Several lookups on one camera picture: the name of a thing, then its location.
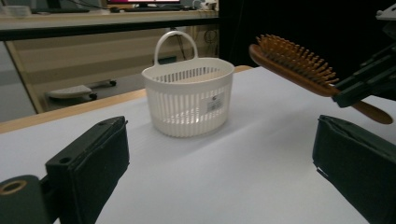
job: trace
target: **hairbrush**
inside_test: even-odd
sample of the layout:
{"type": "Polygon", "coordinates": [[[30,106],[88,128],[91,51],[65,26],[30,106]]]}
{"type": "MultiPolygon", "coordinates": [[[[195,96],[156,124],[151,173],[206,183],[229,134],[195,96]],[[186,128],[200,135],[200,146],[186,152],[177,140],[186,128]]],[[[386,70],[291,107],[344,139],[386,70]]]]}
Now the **hairbrush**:
{"type": "MultiPolygon", "coordinates": [[[[334,71],[318,55],[276,35],[256,38],[258,44],[251,44],[248,48],[250,58],[256,64],[315,94],[332,97],[340,92],[333,85],[338,81],[334,71]]],[[[379,123],[393,122],[389,114],[363,101],[352,107],[379,123]]]]}

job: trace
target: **basket label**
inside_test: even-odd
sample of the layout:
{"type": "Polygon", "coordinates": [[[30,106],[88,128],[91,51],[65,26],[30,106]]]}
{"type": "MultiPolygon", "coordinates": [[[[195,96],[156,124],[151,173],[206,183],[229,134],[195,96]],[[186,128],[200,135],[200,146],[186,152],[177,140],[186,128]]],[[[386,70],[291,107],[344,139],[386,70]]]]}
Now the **basket label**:
{"type": "Polygon", "coordinates": [[[223,102],[224,102],[224,92],[203,99],[200,103],[200,111],[205,111],[205,113],[207,114],[212,111],[218,110],[223,107],[223,102]]]}

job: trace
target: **dark background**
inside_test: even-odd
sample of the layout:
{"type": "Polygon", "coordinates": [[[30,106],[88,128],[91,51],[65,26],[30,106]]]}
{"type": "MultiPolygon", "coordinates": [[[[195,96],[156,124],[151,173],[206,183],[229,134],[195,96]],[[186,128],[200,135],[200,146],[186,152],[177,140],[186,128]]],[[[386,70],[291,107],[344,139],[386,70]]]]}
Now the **dark background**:
{"type": "Polygon", "coordinates": [[[220,58],[258,66],[248,56],[256,36],[278,35],[315,52],[343,79],[393,43],[375,15],[395,1],[220,0],[220,58]]]}

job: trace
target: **white plastic basket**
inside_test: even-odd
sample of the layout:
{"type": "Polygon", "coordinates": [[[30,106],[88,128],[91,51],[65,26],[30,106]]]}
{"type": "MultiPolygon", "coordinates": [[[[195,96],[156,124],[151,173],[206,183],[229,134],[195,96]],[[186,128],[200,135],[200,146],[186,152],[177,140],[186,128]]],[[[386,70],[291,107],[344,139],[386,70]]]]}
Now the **white plastic basket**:
{"type": "Polygon", "coordinates": [[[189,137],[218,128],[228,118],[234,66],[218,58],[198,58],[192,38],[180,31],[163,35],[154,53],[154,65],[142,74],[151,121],[160,132],[189,137]],[[158,53],[172,35],[183,35],[192,44],[190,60],[159,64],[158,53]]]}

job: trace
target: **hairbrush bristle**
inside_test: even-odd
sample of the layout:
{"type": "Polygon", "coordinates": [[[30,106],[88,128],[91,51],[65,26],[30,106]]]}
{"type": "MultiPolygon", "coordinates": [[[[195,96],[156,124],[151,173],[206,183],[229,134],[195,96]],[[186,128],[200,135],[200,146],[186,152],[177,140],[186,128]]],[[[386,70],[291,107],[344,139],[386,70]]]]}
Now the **hairbrush bristle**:
{"type": "Polygon", "coordinates": [[[261,35],[257,41],[263,55],[321,86],[337,82],[335,73],[323,59],[299,45],[276,35],[261,35]]]}

